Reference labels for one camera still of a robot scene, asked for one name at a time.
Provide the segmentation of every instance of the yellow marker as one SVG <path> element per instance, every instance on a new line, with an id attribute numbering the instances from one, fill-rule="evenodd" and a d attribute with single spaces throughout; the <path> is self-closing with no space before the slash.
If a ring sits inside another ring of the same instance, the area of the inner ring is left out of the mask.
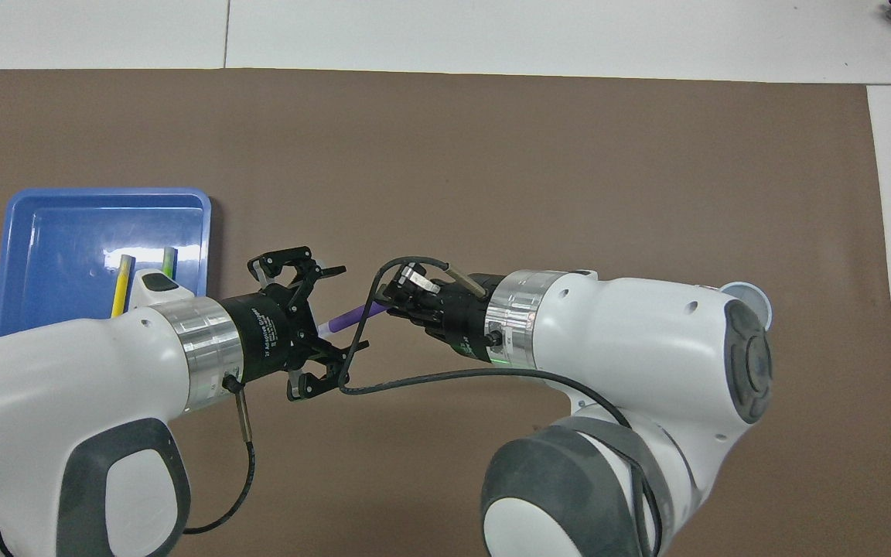
<path id="1" fill-rule="evenodd" d="M 119 275 L 116 276 L 116 296 L 112 299 L 112 316 L 119 317 L 126 308 L 126 293 L 130 289 L 130 269 L 135 258 L 123 256 L 119 260 Z"/>

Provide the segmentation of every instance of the black cable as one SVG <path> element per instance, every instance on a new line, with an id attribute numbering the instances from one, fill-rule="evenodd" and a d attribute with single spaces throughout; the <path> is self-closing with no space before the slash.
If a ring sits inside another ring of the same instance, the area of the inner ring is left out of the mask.
<path id="1" fill-rule="evenodd" d="M 219 526 L 225 525 L 226 521 L 229 521 L 229 519 L 233 517 L 233 514 L 236 514 L 236 511 L 240 510 L 243 501 L 247 500 L 247 495 L 250 493 L 250 487 L 254 484 L 254 473 L 257 471 L 257 452 L 254 451 L 254 442 L 252 441 L 247 441 L 247 454 L 250 456 L 250 465 L 248 465 L 247 468 L 247 482 L 243 484 L 243 490 L 240 491 L 240 497 L 236 498 L 236 503 L 233 503 L 233 507 L 230 507 L 229 511 L 226 511 L 226 514 L 220 516 L 218 521 L 209 522 L 208 525 L 196 526 L 195 528 L 184 528 L 185 535 L 201 535 L 209 530 L 219 528 Z"/>
<path id="2" fill-rule="evenodd" d="M 9 551 L 9 548 L 6 547 L 6 542 L 5 542 L 5 540 L 2 539 L 2 530 L 0 530 L 0 551 L 2 552 L 3 555 L 5 555 L 5 557 L 15 557 L 15 556 L 11 553 L 11 551 Z"/>
<path id="3" fill-rule="evenodd" d="M 379 392 L 379 391 L 389 391 L 392 388 L 400 388 L 407 387 L 412 384 L 427 384 L 427 383 L 435 383 L 435 381 L 448 381 L 453 380 L 453 378 L 471 378 L 471 377 L 488 377 L 488 376 L 516 376 L 516 377 L 530 377 L 530 378 L 544 378 L 544 380 L 555 381 L 555 383 L 564 384 L 566 387 L 574 388 L 576 391 L 579 391 L 580 394 L 584 396 L 588 396 L 592 401 L 596 402 L 597 405 L 600 405 L 601 408 L 607 410 L 609 415 L 614 416 L 614 419 L 618 421 L 619 424 L 625 426 L 629 429 L 633 429 L 630 425 L 628 419 L 623 415 L 621 410 L 619 410 L 612 402 L 608 401 L 607 398 L 604 398 L 601 394 L 598 394 L 597 391 L 587 387 L 587 385 L 579 383 L 579 381 L 574 381 L 571 378 L 566 378 L 562 376 L 558 376 L 557 374 L 548 373 L 548 371 L 541 370 L 529 370 L 529 369 L 521 369 L 520 367 L 477 367 L 476 369 L 471 370 L 457 370 L 457 371 L 443 371 L 443 373 L 438 374 L 425 374 L 425 376 L 417 376 L 411 378 L 400 378 L 400 380 L 395 381 L 385 381 L 385 383 L 380 384 L 372 384 L 368 385 L 368 387 L 347 387 L 346 383 L 349 381 L 349 371 L 350 364 L 353 363 L 353 356 L 356 355 L 357 347 L 360 345 L 360 338 L 364 335 L 364 326 L 367 325 L 367 318 L 370 314 L 370 308 L 374 305 L 374 299 L 376 297 L 377 289 L 379 289 L 379 285 L 381 285 L 381 279 L 386 272 L 390 271 L 393 267 L 397 267 L 397 265 L 407 265 L 411 263 L 417 264 L 426 264 L 426 265 L 434 265 L 436 268 L 440 268 L 442 271 L 445 271 L 449 268 L 449 264 L 444 261 L 436 260 L 436 258 L 428 258 L 428 257 L 403 257 L 403 258 L 393 258 L 391 261 L 387 261 L 379 271 L 376 272 L 374 276 L 374 282 L 371 283 L 369 292 L 367 294 L 367 302 L 364 303 L 364 313 L 362 313 L 362 317 L 360 318 L 360 324 L 357 325 L 356 334 L 353 335 L 353 342 L 350 345 L 349 352 L 346 353 L 346 362 L 343 363 L 343 369 L 340 370 L 339 380 L 337 384 L 339 385 L 339 390 L 346 395 L 368 395 L 371 392 Z M 634 459 L 629 456 L 622 454 L 619 451 L 614 451 L 619 458 L 622 458 L 623 461 L 626 461 L 630 465 L 630 475 L 632 476 L 632 507 L 634 513 L 634 521 L 637 523 L 637 533 L 640 536 L 640 550 L 643 556 L 657 555 L 658 551 L 661 550 L 662 544 L 662 519 L 659 514 L 658 503 L 655 500 L 654 492 L 651 490 L 651 485 L 648 483 L 648 479 L 646 475 L 644 475 L 643 469 L 641 469 L 641 465 L 634 461 Z M 655 532 L 654 543 L 648 543 L 647 539 L 647 526 L 646 521 L 644 520 L 644 505 L 643 501 L 647 501 L 648 507 L 650 508 L 651 518 L 653 518 L 653 526 Z"/>

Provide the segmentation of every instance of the robotiq logo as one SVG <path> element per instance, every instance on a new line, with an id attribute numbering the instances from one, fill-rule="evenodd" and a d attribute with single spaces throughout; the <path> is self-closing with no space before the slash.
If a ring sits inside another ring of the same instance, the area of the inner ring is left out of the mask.
<path id="1" fill-rule="evenodd" d="M 277 328 L 273 324 L 273 320 L 260 313 L 257 308 L 252 308 L 252 312 L 257 317 L 257 323 L 261 326 L 263 357 L 270 357 L 270 350 L 277 346 Z"/>

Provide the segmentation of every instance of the blue plastic tray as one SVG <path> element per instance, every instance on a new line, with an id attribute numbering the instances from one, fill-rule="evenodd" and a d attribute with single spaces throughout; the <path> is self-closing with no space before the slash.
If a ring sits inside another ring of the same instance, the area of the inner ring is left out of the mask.
<path id="1" fill-rule="evenodd" d="M 0 336 L 79 317 L 109 317 L 121 255 L 134 272 L 177 249 L 176 279 L 205 295 L 212 206 L 194 188 L 24 190 L 6 208 Z"/>

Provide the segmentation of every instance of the purple marker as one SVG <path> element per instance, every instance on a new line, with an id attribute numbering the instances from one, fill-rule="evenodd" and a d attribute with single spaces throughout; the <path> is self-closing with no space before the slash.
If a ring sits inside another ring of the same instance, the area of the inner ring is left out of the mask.
<path id="1" fill-rule="evenodd" d="M 384 313 L 384 311 L 387 311 L 386 306 L 381 306 L 381 304 L 374 302 L 374 305 L 370 307 L 370 314 L 367 315 L 367 317 L 372 317 L 378 313 Z M 363 306 L 346 311 L 346 313 L 339 317 L 333 317 L 329 322 L 319 325 L 319 338 L 329 338 L 333 334 L 342 331 L 344 328 L 356 325 L 363 317 Z"/>

